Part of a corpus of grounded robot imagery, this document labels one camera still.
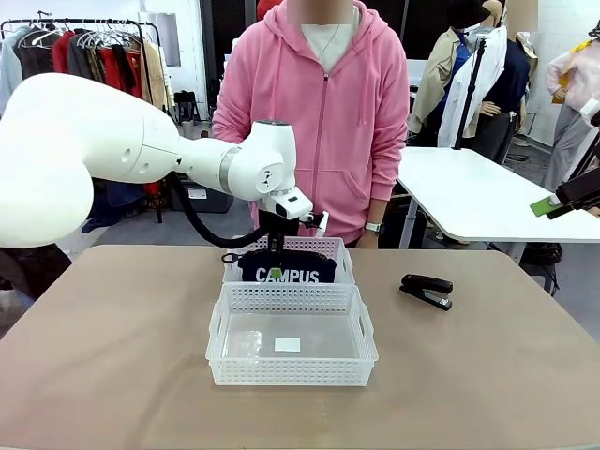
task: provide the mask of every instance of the plastic basket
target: plastic basket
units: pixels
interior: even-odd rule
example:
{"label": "plastic basket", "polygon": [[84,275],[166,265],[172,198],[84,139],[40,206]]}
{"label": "plastic basket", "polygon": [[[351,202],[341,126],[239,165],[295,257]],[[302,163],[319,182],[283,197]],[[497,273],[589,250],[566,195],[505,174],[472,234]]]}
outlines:
{"label": "plastic basket", "polygon": [[206,359],[218,385],[365,386],[379,355],[356,286],[230,283]]}
{"label": "plastic basket", "polygon": [[[262,248],[267,248],[266,237],[251,246],[231,250],[230,253],[242,255],[247,251],[259,250]],[[349,251],[344,246],[344,241],[340,238],[324,237],[323,239],[318,239],[316,237],[286,237],[284,248],[290,250],[316,251],[325,255],[327,258],[330,258],[337,263],[335,283],[355,284],[353,262],[350,258]],[[242,269],[239,268],[237,262],[226,263],[223,282],[234,283],[239,281],[242,281]]]}

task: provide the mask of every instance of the clothing rack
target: clothing rack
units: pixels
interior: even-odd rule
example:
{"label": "clothing rack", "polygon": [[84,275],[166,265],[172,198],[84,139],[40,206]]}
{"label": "clothing rack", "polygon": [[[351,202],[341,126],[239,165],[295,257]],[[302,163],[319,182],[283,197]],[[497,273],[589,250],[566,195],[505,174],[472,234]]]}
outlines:
{"label": "clothing rack", "polygon": [[[10,19],[7,21],[2,22],[2,24],[0,24],[0,35],[2,35],[2,39],[5,38],[5,26],[10,24],[10,23],[29,23],[29,24],[33,24],[33,23],[94,23],[94,24],[106,24],[106,25],[131,25],[131,26],[135,26],[138,28],[138,33],[140,35],[140,44],[142,46],[142,55],[143,55],[143,59],[144,61],[147,61],[147,55],[146,55],[146,48],[145,45],[143,44],[143,30],[142,27],[143,26],[150,26],[152,28],[154,28],[156,36],[157,36],[157,45],[160,47],[160,33],[158,32],[158,28],[156,25],[154,25],[151,22],[135,22],[135,21],[131,21],[129,19],[127,20],[116,20],[116,19]],[[163,79],[166,80],[165,76],[166,74],[164,73],[164,67],[161,66],[161,70],[162,70],[162,76]],[[154,103],[154,98],[152,97],[152,87],[150,86],[150,72],[148,71],[148,65],[145,64],[144,65],[145,68],[145,77],[146,77],[146,81],[148,84],[148,94],[150,95],[150,101],[152,103]]]}

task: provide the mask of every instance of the black stapler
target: black stapler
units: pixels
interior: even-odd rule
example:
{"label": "black stapler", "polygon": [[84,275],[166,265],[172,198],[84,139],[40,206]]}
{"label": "black stapler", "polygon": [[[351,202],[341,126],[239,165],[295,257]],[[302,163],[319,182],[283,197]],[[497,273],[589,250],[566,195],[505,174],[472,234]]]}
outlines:
{"label": "black stapler", "polygon": [[453,289],[454,285],[451,281],[421,275],[407,275],[402,279],[400,286],[401,291],[444,311],[452,307],[452,301],[448,296]]}

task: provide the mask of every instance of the green card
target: green card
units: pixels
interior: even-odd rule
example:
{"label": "green card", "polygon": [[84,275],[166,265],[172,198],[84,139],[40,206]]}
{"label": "green card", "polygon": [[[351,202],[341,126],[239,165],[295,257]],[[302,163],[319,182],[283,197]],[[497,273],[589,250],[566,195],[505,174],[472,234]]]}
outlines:
{"label": "green card", "polygon": [[550,197],[532,204],[532,211],[537,218],[562,208],[561,204],[550,204]]}

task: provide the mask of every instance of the pink jacket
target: pink jacket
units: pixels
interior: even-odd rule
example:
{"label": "pink jacket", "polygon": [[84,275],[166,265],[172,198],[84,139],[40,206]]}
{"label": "pink jacket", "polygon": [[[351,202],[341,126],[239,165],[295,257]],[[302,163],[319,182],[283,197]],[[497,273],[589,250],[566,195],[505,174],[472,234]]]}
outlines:
{"label": "pink jacket", "polygon": [[600,40],[580,52],[565,53],[550,63],[547,69],[547,88],[555,94],[561,85],[560,77],[569,74],[565,103],[579,111],[591,98],[600,100]]}
{"label": "pink jacket", "polygon": [[287,1],[249,27],[228,63],[213,127],[215,137],[240,143],[255,120],[291,124],[297,185],[315,212],[330,213],[327,235],[346,243],[363,233],[370,199],[390,199],[410,108],[398,36],[376,11],[354,4],[360,27],[329,74],[288,23]]}

